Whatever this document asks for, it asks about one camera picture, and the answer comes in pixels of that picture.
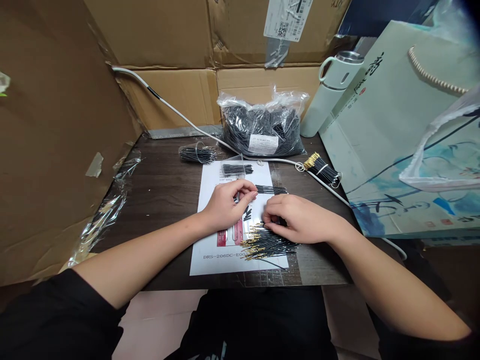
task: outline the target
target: black sleeve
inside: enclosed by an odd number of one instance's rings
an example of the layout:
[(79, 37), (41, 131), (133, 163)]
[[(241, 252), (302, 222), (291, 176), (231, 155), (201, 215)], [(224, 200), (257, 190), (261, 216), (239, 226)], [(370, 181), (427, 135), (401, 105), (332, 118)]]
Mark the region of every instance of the black sleeve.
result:
[(380, 338), (379, 352), (383, 360), (473, 360), (480, 359), (480, 339), (475, 332), (456, 341), (427, 340), (397, 333), (387, 341)]
[(113, 308), (67, 269), (0, 314), (0, 359), (109, 359), (126, 309)]

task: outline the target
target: person's right hand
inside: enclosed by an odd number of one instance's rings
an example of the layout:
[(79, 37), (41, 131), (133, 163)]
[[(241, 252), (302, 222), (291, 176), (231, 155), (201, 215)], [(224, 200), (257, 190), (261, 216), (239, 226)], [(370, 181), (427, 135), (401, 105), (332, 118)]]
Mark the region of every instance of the person's right hand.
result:
[[(281, 217), (287, 226), (275, 223)], [(294, 242), (332, 242), (353, 227), (341, 216), (311, 201), (290, 194), (271, 197), (263, 212), (264, 227)]]

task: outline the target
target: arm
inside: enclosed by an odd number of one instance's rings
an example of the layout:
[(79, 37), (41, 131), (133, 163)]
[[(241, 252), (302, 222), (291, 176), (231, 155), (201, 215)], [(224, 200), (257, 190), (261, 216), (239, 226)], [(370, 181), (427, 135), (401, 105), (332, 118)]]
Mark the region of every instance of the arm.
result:
[[(278, 216), (287, 227), (274, 223)], [(263, 220), (266, 228), (293, 242), (330, 244), (366, 302), (399, 333), (440, 341), (471, 333), (432, 290), (342, 217), (301, 197), (276, 195), (268, 200)]]
[(119, 309), (191, 244), (235, 224), (257, 194), (255, 185), (244, 179), (217, 185), (203, 211), (108, 249), (73, 270)]
[(52, 349), (64, 358), (110, 359), (122, 336), (124, 305), (193, 242), (235, 224), (256, 195), (246, 180), (219, 185), (200, 213), (34, 286), (0, 313), (0, 359), (47, 359)]

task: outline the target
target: red printed image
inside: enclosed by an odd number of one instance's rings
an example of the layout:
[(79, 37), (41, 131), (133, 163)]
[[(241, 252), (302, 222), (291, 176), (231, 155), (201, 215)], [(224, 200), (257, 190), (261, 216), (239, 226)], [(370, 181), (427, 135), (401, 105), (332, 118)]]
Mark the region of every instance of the red printed image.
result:
[(216, 233), (216, 246), (234, 246), (240, 245), (240, 242), (244, 239), (244, 226), (242, 219), (226, 230), (220, 230)]

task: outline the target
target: cardboard wall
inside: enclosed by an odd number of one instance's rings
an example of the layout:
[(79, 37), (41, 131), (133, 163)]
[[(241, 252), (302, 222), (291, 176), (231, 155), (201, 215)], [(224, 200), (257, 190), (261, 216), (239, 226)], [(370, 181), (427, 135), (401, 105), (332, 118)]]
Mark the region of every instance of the cardboard wall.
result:
[[(312, 101), (319, 88), (319, 67), (284, 67), (278, 69), (193, 69), (137, 70), (149, 86), (197, 126), (220, 125), (219, 92), (240, 97), (252, 104), (272, 100), (272, 89), (301, 91)], [(180, 116), (157, 100), (130, 76), (119, 76), (119, 83), (138, 117), (153, 137), (169, 137), (172, 131), (188, 127)]]
[[(285, 65), (319, 65), (329, 52), (350, 0), (313, 0), (299, 42), (291, 42)], [(269, 0), (208, 0), (214, 65), (263, 67)]]
[[(197, 126), (221, 124), (214, 70), (140, 70), (149, 86)], [(120, 86), (149, 131), (188, 127), (136, 79), (120, 75)]]
[(59, 271), (140, 133), (88, 16), (81, 0), (0, 4), (0, 286)]
[(224, 69), (218, 71), (218, 91), (239, 97), (252, 104), (272, 100), (273, 85), (278, 92), (299, 91), (310, 95), (306, 108), (317, 92), (319, 67), (282, 67), (276, 70), (263, 68)]
[(211, 66), (206, 0), (85, 0), (117, 65)]

